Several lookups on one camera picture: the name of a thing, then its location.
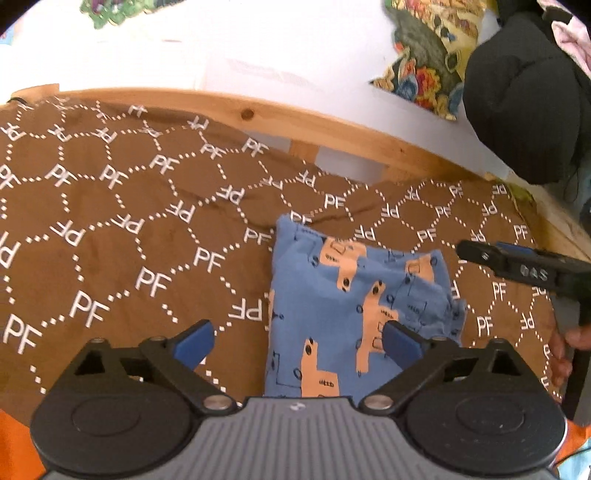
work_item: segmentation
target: floral pillow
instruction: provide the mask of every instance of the floral pillow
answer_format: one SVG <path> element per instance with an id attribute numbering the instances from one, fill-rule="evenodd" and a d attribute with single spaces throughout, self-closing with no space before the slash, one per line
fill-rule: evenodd
<path id="1" fill-rule="evenodd" d="M 468 58 L 476 48 L 480 0 L 385 0 L 398 53 L 372 85 L 456 120 Z"/>

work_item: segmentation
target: blue folded cloth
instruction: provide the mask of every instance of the blue folded cloth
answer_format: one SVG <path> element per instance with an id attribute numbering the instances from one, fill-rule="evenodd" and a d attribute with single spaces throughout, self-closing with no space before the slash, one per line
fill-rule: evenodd
<path id="1" fill-rule="evenodd" d="M 382 349 L 389 320 L 460 342 L 466 306 L 452 299 L 440 251 L 367 247 L 282 216 L 272 269 L 266 396 L 357 404 L 401 372 Z"/>

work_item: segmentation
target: blue gripper pad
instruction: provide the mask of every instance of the blue gripper pad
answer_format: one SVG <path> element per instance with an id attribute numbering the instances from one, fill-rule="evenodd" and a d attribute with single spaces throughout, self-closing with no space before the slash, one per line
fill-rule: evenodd
<path id="1" fill-rule="evenodd" d="M 173 357 L 185 367 L 195 370 L 198 364 L 213 350 L 215 336 L 209 320 L 201 320 L 185 332 L 171 338 L 167 348 Z"/>
<path id="2" fill-rule="evenodd" d="M 406 370 L 423 358 L 428 342 L 418 333 L 409 330 L 398 322 L 386 322 L 382 331 L 384 352 L 400 368 Z"/>

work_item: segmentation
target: gray gripper base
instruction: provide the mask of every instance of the gray gripper base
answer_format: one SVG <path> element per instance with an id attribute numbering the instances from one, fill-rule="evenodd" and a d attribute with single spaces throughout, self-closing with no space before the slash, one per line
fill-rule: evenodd
<path id="1" fill-rule="evenodd" d="M 44 480 L 70 478 L 53 472 Z M 466 480 L 473 477 L 449 472 L 422 457 L 406 442 L 391 419 L 364 415 L 345 398 L 252 398 L 237 414 L 206 420 L 187 447 L 168 463 L 129 478 Z M 545 469 L 514 477 L 554 478 Z"/>

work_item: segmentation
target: green fabric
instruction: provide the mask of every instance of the green fabric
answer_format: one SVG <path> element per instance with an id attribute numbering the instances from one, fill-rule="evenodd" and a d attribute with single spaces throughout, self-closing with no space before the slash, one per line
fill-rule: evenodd
<path id="1" fill-rule="evenodd" d="M 83 0 L 80 11 L 90 17 L 98 30 L 107 23 L 121 25 L 127 18 L 136 17 L 142 12 L 154 13 L 181 1 L 183 0 Z"/>

